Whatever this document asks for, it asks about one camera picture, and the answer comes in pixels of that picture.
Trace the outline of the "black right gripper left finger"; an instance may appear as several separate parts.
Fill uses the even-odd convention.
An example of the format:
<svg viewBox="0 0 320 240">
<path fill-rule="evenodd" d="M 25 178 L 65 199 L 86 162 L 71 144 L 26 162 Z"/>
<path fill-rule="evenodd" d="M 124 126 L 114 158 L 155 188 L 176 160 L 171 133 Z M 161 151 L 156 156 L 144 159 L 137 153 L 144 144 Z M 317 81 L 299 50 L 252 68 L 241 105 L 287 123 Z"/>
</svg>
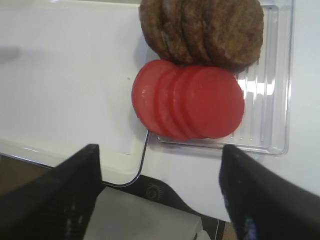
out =
<svg viewBox="0 0 320 240">
<path fill-rule="evenodd" d="M 89 144 L 0 197 L 0 238 L 82 240 L 101 191 L 100 149 Z"/>
</svg>

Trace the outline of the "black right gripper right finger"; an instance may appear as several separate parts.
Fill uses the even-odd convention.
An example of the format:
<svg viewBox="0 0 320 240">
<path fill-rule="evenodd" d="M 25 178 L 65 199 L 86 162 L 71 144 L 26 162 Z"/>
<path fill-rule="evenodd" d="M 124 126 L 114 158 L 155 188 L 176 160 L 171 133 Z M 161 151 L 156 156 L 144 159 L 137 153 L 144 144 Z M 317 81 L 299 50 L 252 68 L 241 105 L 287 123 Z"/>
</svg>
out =
<svg viewBox="0 0 320 240">
<path fill-rule="evenodd" d="M 222 150 L 219 186 L 239 240 L 318 240 L 320 198 L 234 145 Z"/>
</svg>

